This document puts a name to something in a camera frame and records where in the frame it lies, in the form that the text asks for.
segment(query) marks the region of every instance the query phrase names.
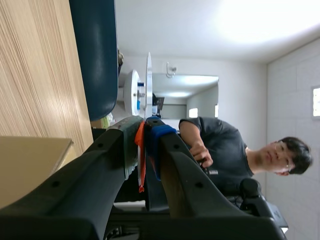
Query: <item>ceiling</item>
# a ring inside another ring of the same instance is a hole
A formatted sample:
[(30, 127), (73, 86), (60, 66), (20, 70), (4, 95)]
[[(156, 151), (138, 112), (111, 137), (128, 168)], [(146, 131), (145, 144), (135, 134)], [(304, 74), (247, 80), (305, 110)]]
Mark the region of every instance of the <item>ceiling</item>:
[(128, 56), (269, 63), (320, 37), (320, 0), (115, 0)]
[(152, 90), (157, 97), (188, 98), (218, 84), (217, 76), (152, 74)]

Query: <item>orange fabric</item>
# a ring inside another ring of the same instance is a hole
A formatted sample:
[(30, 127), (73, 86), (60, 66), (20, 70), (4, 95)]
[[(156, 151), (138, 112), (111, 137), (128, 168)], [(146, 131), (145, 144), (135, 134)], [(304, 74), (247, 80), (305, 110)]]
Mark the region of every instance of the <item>orange fabric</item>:
[(145, 143), (144, 143), (144, 133), (145, 133), (145, 122), (143, 121), (138, 129), (138, 132), (135, 135), (134, 142), (140, 147), (140, 180), (141, 184), (139, 186), (139, 193), (145, 191), (145, 177), (146, 177), (146, 153), (145, 153)]

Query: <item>man's arm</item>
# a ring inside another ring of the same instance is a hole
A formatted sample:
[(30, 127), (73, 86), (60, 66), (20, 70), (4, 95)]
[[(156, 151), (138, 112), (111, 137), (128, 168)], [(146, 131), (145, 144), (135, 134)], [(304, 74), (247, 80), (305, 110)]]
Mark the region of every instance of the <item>man's arm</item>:
[(179, 125), (180, 135), (182, 140), (189, 146), (193, 146), (194, 143), (204, 143), (201, 139), (200, 129), (189, 121), (183, 121)]
[(196, 161), (202, 161), (202, 166), (207, 168), (212, 165), (213, 160), (206, 148), (204, 142), (201, 139), (200, 129), (189, 121), (182, 121), (179, 124), (180, 135), (182, 140), (191, 146), (190, 153), (193, 155)]

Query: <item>green object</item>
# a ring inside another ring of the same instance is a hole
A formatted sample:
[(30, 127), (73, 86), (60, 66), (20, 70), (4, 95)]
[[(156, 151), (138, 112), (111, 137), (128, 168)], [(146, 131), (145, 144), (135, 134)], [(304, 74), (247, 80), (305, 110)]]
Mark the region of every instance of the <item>green object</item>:
[(107, 129), (109, 127), (110, 123), (106, 116), (101, 118), (101, 124), (103, 129)]

